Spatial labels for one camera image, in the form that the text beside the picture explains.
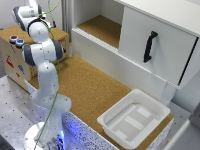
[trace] cork surface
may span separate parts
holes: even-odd
[[[119,48],[121,25],[114,21],[103,16],[97,16],[94,19],[78,25],[78,28],[116,48]]]
[[[68,34],[66,32],[62,31],[59,28],[52,28],[51,31],[54,35],[55,40],[60,39],[60,37],[68,36]],[[19,39],[25,40],[26,44],[34,44],[35,43],[31,39],[31,37],[28,35],[28,33],[22,31],[21,28],[19,27],[19,25],[17,25],[17,24],[14,26],[11,26],[9,28],[6,28],[4,30],[0,30],[0,37],[2,37],[2,39],[4,39],[7,42],[9,42],[9,38],[12,35],[17,35],[19,37]]]
[[[123,150],[105,134],[97,118],[131,92],[131,89],[75,55],[63,61],[60,68],[59,93],[71,98],[70,111]],[[37,77],[29,82],[39,88]],[[167,116],[136,150],[146,149],[172,119],[173,115]]]

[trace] black handle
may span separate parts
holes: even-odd
[[[156,36],[158,36],[158,33],[152,31],[151,35],[149,36],[149,39],[147,41],[146,50],[145,50],[145,53],[144,53],[144,63],[148,62],[151,59],[151,56],[149,54],[150,54],[150,51],[151,51],[152,40]]]

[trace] cardboard box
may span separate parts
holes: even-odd
[[[52,32],[54,34],[54,39],[58,40],[63,48],[66,49],[66,53],[60,61],[65,60],[69,57],[70,53],[69,35],[58,28],[53,28]],[[29,37],[27,32],[21,31],[18,25],[0,31],[0,51],[6,74],[25,90],[28,90],[24,83],[24,79],[29,81],[37,76],[37,68],[26,64],[22,57],[22,49],[18,49],[16,48],[16,45],[10,44],[9,38],[12,35],[17,35],[19,39],[25,40],[26,44],[34,44],[34,41]]]

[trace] white plastic bin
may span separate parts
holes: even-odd
[[[135,89],[97,120],[118,144],[135,149],[169,113],[169,108]]]

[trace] cabinet door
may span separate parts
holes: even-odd
[[[147,40],[154,31],[148,62],[144,63]],[[147,70],[178,85],[196,37],[136,10],[125,8],[119,53]]]

